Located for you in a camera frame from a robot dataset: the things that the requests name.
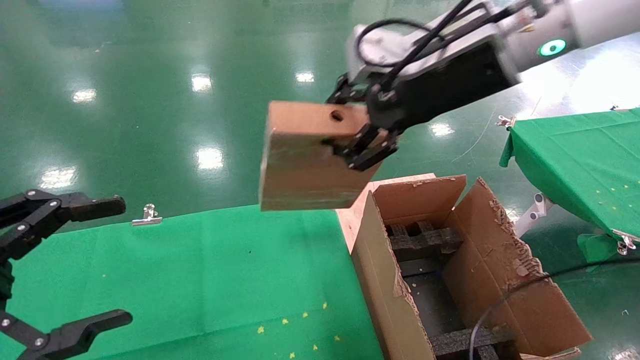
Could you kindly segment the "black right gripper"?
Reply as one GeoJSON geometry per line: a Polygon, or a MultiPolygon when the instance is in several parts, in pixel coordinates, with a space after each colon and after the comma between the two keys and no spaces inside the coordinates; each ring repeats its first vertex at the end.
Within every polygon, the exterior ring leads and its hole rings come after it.
{"type": "Polygon", "coordinates": [[[327,104],[363,103],[369,123],[351,139],[321,141],[342,158],[350,170],[364,172],[398,150],[399,132],[427,123],[518,84],[518,71],[498,39],[478,39],[444,56],[415,63],[390,85],[370,91],[372,80],[350,80],[347,72],[336,80],[327,104]]]}

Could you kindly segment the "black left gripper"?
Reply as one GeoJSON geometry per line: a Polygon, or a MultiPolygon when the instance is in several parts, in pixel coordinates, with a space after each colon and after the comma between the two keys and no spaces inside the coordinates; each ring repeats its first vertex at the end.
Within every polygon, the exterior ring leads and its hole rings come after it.
{"type": "MultiPolygon", "coordinates": [[[[20,260],[34,250],[42,240],[57,232],[66,223],[82,223],[113,217],[126,212],[121,196],[92,199],[86,194],[52,194],[29,189],[1,200],[0,228],[0,300],[12,298],[15,282],[9,259],[20,260]]],[[[19,360],[68,360],[90,350],[103,332],[131,324],[133,315],[123,309],[85,317],[43,333],[2,310],[1,332],[25,346],[19,360]]]]}

